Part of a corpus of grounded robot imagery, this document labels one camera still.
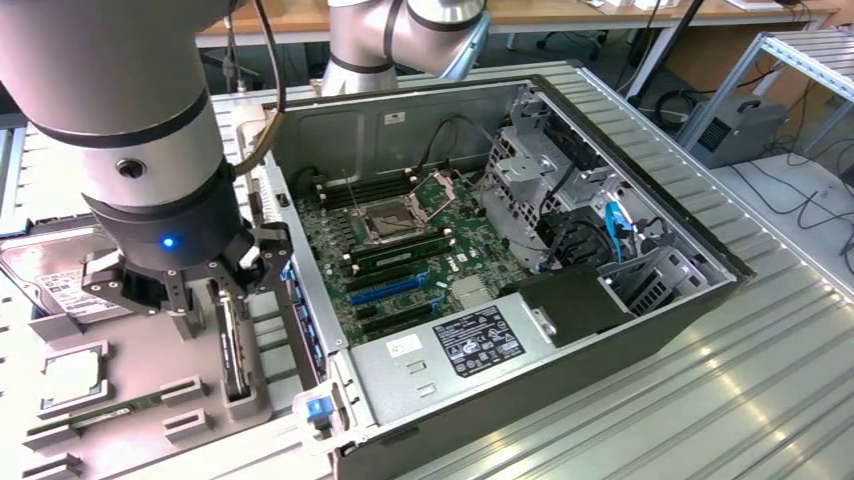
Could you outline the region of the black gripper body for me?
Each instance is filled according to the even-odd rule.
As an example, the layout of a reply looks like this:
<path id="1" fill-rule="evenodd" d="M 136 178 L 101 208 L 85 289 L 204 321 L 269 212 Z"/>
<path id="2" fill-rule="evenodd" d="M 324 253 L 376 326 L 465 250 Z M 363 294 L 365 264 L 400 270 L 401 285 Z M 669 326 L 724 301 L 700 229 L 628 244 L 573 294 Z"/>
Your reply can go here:
<path id="1" fill-rule="evenodd" d="M 253 245 L 233 189 L 233 168 L 218 166 L 184 198 L 160 206 L 85 203 L 124 258 L 150 271 L 185 270 L 224 255 L 237 261 Z"/>

